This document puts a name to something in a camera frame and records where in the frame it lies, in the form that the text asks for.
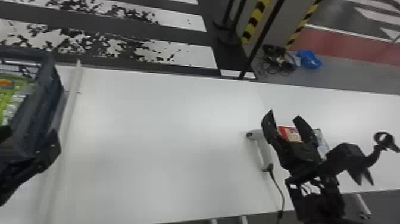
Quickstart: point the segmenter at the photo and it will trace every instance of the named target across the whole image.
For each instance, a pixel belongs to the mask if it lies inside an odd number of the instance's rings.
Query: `white table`
[[[300,114],[329,145],[372,151],[385,130],[400,139],[400,97],[266,83],[85,69],[47,223],[163,223],[279,209],[257,148],[245,133],[273,109],[279,125]],[[279,167],[284,188],[288,172]],[[399,189],[384,152],[376,186],[339,175],[344,192]],[[287,201],[289,196],[284,190]],[[287,203],[285,209],[293,209]]]

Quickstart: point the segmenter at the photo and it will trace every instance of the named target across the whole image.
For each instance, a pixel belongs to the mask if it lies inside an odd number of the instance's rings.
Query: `dark crate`
[[[0,143],[0,162],[33,157],[44,144],[64,93],[55,60],[46,51],[0,46],[0,73],[21,74],[32,83],[32,93],[8,121],[12,135]]]

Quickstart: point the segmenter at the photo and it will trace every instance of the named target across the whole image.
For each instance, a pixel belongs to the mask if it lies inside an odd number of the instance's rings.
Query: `black wire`
[[[274,172],[273,172],[273,165],[270,164],[269,167],[270,168],[268,169],[268,172],[269,172],[269,174],[271,176],[271,179],[274,182],[274,184],[275,184],[276,188],[278,189],[279,194],[280,194],[280,196],[282,198],[282,205],[281,205],[280,211],[278,211],[277,220],[276,220],[276,223],[279,224],[280,220],[283,217],[283,210],[285,209],[285,196],[283,195],[282,190],[280,189],[278,183],[275,180],[275,176],[274,176]]]

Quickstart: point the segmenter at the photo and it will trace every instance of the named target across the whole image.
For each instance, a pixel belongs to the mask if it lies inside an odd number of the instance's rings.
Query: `black and white patterned floor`
[[[217,42],[210,8],[220,10],[207,0],[1,0],[0,44],[45,49],[60,62],[236,76],[245,53]]]

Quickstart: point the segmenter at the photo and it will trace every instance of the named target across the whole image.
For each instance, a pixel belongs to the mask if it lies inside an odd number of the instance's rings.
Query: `black pole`
[[[232,10],[233,1],[234,0],[229,0],[228,5],[225,9],[224,16],[222,18],[220,15],[217,15],[215,17],[215,19],[212,21],[213,25],[218,30],[229,30],[230,29],[230,23],[228,23],[228,19],[229,19],[229,14]]]
[[[247,68],[251,65],[251,63],[253,62],[253,59],[255,57],[255,55],[257,54],[259,48],[261,47],[261,44],[263,44],[263,41],[265,39],[265,36],[267,35],[268,31],[270,31],[270,28],[276,18],[276,15],[278,15],[278,12],[280,10],[280,8],[282,7],[283,3],[285,2],[285,0],[278,0],[275,4],[274,9],[272,10],[272,13],[270,15],[270,18],[268,18],[267,23],[264,26],[264,29],[262,30],[260,37],[258,38],[257,42],[255,43],[253,50],[250,53],[249,58],[246,61],[245,67],[243,68],[243,70],[241,71],[239,77],[237,77],[237,79],[239,80],[243,80],[243,78],[245,77]]]
[[[232,25],[230,26],[229,32],[219,33],[218,40],[223,45],[239,46],[242,43],[241,39],[236,35],[236,26],[238,26],[245,5],[246,5],[246,0],[240,0],[239,6],[236,11],[236,15],[233,19]]]
[[[228,6],[227,6],[227,8],[225,10],[224,17],[222,19],[222,23],[224,25],[226,25],[226,23],[228,22],[228,18],[229,18],[230,11],[232,10],[232,6],[233,6],[233,0],[229,0]]]
[[[232,35],[236,34],[236,26],[239,23],[240,16],[242,15],[242,12],[243,12],[243,9],[245,8],[245,5],[246,5],[246,0],[241,0],[240,4],[239,4],[239,7],[237,8],[236,15],[235,15],[235,17],[233,19],[232,27],[229,30],[229,34],[228,34],[229,37],[231,37]]]

